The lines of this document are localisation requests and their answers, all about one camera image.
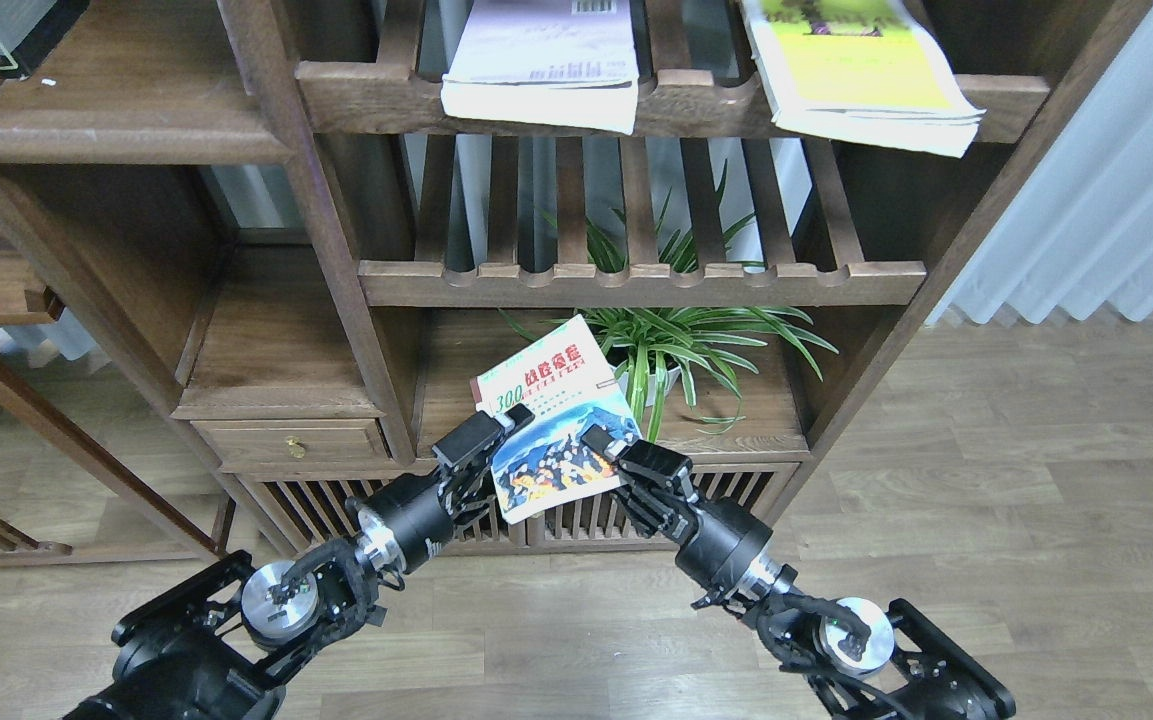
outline book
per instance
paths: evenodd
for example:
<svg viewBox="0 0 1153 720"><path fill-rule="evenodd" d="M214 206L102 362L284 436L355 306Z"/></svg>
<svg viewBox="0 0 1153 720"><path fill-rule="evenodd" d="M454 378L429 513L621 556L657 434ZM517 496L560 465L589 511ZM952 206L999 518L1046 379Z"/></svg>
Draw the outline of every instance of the book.
<svg viewBox="0 0 1153 720"><path fill-rule="evenodd" d="M741 0L773 123L960 158L984 111L900 0Z"/></svg>
<svg viewBox="0 0 1153 720"><path fill-rule="evenodd" d="M443 111L628 135L638 78L630 0L476 0Z"/></svg>
<svg viewBox="0 0 1153 720"><path fill-rule="evenodd" d="M626 442L641 433L581 315L478 375L470 388L484 413L497 415L521 402L536 417L492 458L495 490L508 524L621 486L616 468L580 437L595 423Z"/></svg>

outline wooden cabinet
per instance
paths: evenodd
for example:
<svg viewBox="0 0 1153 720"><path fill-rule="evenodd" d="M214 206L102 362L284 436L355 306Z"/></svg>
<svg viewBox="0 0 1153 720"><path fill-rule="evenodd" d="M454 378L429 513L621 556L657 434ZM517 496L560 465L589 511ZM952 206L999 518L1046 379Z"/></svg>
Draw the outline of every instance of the wooden cabinet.
<svg viewBox="0 0 1153 720"><path fill-rule="evenodd" d="M348 532L344 497L430 468L431 443L470 413L470 375L522 345L493 307L808 306L842 351L824 359L823 382L769 348L746 387L749 419L708 436L669 405L662 433L695 457L704 487L770 522L1151 3L910 0L988 110L978 142L948 160L805 138L813 192L799 218L786 218L768 149L785 133L768 122L734 3L723 5L730 78L692 65L679 3L645 0L639 122L616 145L620 273L585 254L593 133L443 115L438 78L419 72L421 0L390 0L379 18L369 3L329 0L93 0L35 78L0 83L0 228L285 550ZM420 188L402 133L425 136ZM449 232L457 133L493 137L476 265ZM512 222L520 136L557 137L552 261ZM655 258L645 137L681 138L694 273ZM711 137L743 138L767 272L723 254ZM303 232L250 242L205 193L197 167L211 164L282 165ZM722 413L717 388L700 391ZM606 498L515 528L490 516L465 541L466 552L641 546Z"/></svg>

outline robotic arm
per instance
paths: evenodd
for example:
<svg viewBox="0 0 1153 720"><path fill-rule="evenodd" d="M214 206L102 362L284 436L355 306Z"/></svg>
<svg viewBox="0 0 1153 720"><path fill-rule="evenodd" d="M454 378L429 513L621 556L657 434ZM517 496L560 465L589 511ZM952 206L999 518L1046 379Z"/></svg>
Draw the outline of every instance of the robotic arm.
<svg viewBox="0 0 1153 720"><path fill-rule="evenodd" d="M247 552L233 553L131 612L114 628L122 648L114 683L65 720L269 720L285 685L317 653L383 623L380 585L401 591L404 575L490 509L493 452L530 420L521 405L497 417L476 413L436 443L438 468L404 474L366 503L351 498L355 537L259 570ZM686 456L643 441L626 445L598 427L583 440L626 479L613 493L635 528L680 546L676 564L704 588L692 606L721 606L754 629L781 669L804 675L832 717L1015 715L1007 689L910 602L882 612L862 598L828 601L799 591L796 570L767 555L773 531L730 498L701 496ZM224 640L239 627L265 652L261 660ZM896 630L918 650L897 646ZM882 693L865 680L888 662L906 684Z"/></svg>
<svg viewBox="0 0 1153 720"><path fill-rule="evenodd" d="M773 531L731 498L701 496L691 459L650 442L625 443L600 427L581 440L620 470L616 488L643 537L678 543L675 563L704 595L754 629L781 669L804 675L838 720L1004 720L1016 703L992 675L905 600L887 612L860 597L837 601L796 587L797 571L767 555ZM915 644L905 650L896 630ZM888 665L905 685L884 693L865 682Z"/></svg>
<svg viewBox="0 0 1153 720"><path fill-rule="evenodd" d="M355 537L259 570L250 553L233 553L131 612L114 628L114 683L65 720L269 720L317 653L383 623L380 585L401 591L404 575L488 511L492 455L530 420L522 405L476 413L436 443L438 468L404 474L366 503L351 498ZM224 640L239 627L265 657L248 660Z"/></svg>

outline drawer knob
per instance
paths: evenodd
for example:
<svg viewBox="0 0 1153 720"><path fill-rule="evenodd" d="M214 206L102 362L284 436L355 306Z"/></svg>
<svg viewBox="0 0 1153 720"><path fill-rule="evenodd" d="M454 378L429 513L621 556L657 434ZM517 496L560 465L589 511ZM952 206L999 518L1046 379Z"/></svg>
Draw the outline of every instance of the drawer knob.
<svg viewBox="0 0 1153 720"><path fill-rule="evenodd" d="M301 438L296 436L287 437L287 455L296 457L297 460L306 457L306 447L301 445Z"/></svg>

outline wooden post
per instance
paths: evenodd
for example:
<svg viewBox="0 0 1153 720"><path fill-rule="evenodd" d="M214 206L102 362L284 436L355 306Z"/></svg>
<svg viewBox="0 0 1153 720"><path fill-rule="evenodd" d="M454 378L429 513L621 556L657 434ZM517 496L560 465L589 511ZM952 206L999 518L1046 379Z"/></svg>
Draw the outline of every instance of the wooden post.
<svg viewBox="0 0 1153 720"><path fill-rule="evenodd" d="M181 515L155 488L143 483L100 443L88 436L46 398L38 395L22 378L0 361L0 406L40 434L51 445L69 456L83 470L100 480L119 497L136 507L148 520L169 538L197 553L203 560L220 557L224 548Z"/></svg>

